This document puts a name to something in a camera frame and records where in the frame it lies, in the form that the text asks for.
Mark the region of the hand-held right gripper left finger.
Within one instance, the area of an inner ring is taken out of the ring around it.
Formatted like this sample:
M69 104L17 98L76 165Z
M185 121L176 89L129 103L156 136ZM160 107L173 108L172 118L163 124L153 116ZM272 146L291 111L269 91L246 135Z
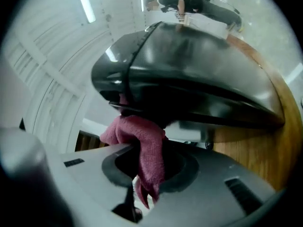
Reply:
M112 212L124 202L127 189L112 184L102 171L107 156L126 145L60 154L51 145L44 145L50 172L66 201L75 227L135 227Z

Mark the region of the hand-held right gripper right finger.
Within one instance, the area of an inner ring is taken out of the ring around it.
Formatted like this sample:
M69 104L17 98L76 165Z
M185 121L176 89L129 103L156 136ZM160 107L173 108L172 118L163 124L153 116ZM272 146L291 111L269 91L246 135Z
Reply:
M144 227L223 227L244 220L275 190L224 154L167 140L167 178Z

